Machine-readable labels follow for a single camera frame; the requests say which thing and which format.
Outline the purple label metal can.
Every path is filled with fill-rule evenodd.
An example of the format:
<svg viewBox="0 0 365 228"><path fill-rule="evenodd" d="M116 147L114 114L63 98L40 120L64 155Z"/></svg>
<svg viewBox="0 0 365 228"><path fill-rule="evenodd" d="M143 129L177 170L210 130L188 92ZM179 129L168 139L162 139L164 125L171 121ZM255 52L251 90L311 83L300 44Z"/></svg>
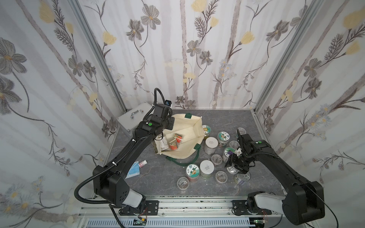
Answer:
<svg viewBox="0 0 365 228"><path fill-rule="evenodd" d="M251 179L250 172L247 172L246 174L243 173L237 173L234 176L234 182L237 185L244 185L246 182L248 182Z"/></svg>

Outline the purple flower lid jar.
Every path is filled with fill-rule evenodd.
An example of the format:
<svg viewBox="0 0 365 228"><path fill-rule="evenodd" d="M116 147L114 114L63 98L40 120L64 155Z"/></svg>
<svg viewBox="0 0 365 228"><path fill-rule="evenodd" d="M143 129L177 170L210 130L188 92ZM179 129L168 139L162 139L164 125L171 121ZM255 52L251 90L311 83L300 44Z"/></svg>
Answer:
<svg viewBox="0 0 365 228"><path fill-rule="evenodd" d="M226 147L222 154L223 162L226 163L230 157L231 154L235 153L235 149L232 147Z"/></svg>

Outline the red flower seed cup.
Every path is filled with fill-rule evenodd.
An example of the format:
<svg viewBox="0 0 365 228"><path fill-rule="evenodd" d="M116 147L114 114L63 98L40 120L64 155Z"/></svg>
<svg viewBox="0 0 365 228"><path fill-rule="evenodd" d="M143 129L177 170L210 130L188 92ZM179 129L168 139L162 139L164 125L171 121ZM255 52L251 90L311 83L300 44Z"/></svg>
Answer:
<svg viewBox="0 0 365 228"><path fill-rule="evenodd" d="M179 143L177 142L176 138L173 138L168 141L168 145L169 145L170 150L176 151L178 149Z"/></svg>

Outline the cream canvas tote bag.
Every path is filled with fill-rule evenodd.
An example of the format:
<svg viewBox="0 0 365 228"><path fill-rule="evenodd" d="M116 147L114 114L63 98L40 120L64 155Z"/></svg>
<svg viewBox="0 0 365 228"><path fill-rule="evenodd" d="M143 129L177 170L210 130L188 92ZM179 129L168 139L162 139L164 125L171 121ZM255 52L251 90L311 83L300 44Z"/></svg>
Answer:
<svg viewBox="0 0 365 228"><path fill-rule="evenodd" d="M179 166L195 163L200 155L201 143L205 137L202 117L191 113L172 115L175 119L172 130L163 130L163 139L154 140L155 154Z"/></svg>

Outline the teal label seed cup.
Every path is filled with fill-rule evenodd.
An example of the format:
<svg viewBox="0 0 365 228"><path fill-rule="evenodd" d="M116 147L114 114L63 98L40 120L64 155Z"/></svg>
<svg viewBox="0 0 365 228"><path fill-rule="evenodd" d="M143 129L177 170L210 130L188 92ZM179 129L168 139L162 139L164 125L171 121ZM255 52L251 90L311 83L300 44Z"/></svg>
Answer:
<svg viewBox="0 0 365 228"><path fill-rule="evenodd" d="M218 166L218 165L222 164L223 159L219 154L213 154L211 157L211 161L215 166Z"/></svg>

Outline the clear lid green seed cup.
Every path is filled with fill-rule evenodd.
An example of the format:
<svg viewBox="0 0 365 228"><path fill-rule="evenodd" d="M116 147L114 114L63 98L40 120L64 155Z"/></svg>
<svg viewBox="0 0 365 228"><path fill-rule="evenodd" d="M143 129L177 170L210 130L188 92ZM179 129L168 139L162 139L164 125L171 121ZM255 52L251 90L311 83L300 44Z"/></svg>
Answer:
<svg viewBox="0 0 365 228"><path fill-rule="evenodd" d="M247 133L246 130L244 128L242 128L242 127L239 127L238 128L238 131L239 131L239 134L240 135L245 135Z"/></svg>

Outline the large strawberry label jar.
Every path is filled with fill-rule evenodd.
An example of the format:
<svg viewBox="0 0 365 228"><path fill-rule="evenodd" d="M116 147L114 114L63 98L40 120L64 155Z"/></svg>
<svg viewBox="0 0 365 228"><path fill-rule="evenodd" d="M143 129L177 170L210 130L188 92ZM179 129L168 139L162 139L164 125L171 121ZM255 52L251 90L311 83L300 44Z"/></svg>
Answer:
<svg viewBox="0 0 365 228"><path fill-rule="evenodd" d="M218 133L217 140L219 147L225 147L230 140L230 135L225 131L221 131Z"/></svg>

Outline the white lid seed jar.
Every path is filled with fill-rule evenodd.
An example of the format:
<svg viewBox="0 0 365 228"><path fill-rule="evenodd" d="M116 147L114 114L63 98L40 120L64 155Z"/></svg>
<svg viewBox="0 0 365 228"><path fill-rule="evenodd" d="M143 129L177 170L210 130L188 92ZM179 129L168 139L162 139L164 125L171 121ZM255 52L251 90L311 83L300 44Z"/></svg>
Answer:
<svg viewBox="0 0 365 228"><path fill-rule="evenodd" d="M203 160L200 163L200 176L204 179L209 179L214 173L214 164L209 160Z"/></svg>

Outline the silver lid text jar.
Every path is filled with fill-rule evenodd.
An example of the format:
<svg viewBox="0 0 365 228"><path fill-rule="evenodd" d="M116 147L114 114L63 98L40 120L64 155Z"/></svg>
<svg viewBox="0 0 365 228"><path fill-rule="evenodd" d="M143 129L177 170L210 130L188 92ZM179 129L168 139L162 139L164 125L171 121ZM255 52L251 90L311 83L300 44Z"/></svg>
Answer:
<svg viewBox="0 0 365 228"><path fill-rule="evenodd" d="M207 155L213 155L216 151L216 148L218 147L218 140L214 137L208 137L205 140L205 144L204 144L204 152Z"/></svg>

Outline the yellow label tall jar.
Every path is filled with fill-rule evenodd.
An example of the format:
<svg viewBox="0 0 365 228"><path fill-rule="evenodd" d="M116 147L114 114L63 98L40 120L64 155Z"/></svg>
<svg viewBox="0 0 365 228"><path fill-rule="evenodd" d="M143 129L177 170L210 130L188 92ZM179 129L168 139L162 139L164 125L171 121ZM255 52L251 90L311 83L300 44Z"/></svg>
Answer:
<svg viewBox="0 0 365 228"><path fill-rule="evenodd" d="M202 129L204 132L204 139L207 139L208 137L210 137L211 127L208 125L202 125Z"/></svg>

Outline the red label seed jar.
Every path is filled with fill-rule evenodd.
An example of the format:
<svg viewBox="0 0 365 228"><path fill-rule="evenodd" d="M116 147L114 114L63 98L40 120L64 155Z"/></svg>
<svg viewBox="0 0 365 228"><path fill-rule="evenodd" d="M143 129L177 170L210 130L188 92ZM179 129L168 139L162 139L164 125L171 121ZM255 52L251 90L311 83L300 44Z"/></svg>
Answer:
<svg viewBox="0 0 365 228"><path fill-rule="evenodd" d="M189 164L186 168L186 176L189 182L196 182L200 176L200 168L196 164Z"/></svg>

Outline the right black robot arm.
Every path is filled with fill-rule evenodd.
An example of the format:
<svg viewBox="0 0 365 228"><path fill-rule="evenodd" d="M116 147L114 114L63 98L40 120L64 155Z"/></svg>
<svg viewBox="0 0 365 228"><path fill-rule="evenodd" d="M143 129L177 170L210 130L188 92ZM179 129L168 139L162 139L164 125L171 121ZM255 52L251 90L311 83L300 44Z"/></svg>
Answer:
<svg viewBox="0 0 365 228"><path fill-rule="evenodd" d="M256 162L262 163L280 182L285 197L263 191L247 196L250 213L269 210L285 215L294 225L300 225L325 216L324 189L317 181L309 181L292 169L265 140L254 141L249 134L238 136L239 147L231 154L225 167L233 167L239 174L247 174Z"/></svg>

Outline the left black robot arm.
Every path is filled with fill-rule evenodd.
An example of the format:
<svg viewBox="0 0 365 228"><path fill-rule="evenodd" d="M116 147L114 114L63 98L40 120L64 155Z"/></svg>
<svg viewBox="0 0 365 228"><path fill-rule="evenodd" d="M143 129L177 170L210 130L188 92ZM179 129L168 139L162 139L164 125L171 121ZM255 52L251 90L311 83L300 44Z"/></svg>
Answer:
<svg viewBox="0 0 365 228"><path fill-rule="evenodd" d="M144 149L161 135L164 129L173 129L174 121L172 109L167 101L164 104L156 104L153 113L139 123L132 139L120 154L104 167L97 166L94 169L93 175L109 169L93 180L94 193L117 207L127 205L135 208L137 212L144 211L145 196L132 190L125 178Z"/></svg>

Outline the silver first aid case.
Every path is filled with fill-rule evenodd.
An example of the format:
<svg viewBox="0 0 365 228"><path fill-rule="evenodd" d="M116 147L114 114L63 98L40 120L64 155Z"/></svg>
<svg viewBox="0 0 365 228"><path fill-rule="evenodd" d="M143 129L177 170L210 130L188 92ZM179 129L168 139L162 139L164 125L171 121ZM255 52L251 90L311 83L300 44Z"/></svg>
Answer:
<svg viewBox="0 0 365 228"><path fill-rule="evenodd" d="M150 111L152 106L148 103L142 103L139 106L132 108L122 116L117 118L123 132L132 137L134 130L143 120L144 116Z"/></svg>

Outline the blue face mask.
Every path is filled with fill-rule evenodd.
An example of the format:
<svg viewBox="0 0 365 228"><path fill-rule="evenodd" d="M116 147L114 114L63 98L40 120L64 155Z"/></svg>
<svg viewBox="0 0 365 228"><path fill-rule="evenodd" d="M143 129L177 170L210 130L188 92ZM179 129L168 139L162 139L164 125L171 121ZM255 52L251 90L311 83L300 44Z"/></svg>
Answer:
<svg viewBox="0 0 365 228"><path fill-rule="evenodd" d="M127 173L126 179L138 176L140 174L139 162L135 161Z"/></svg>

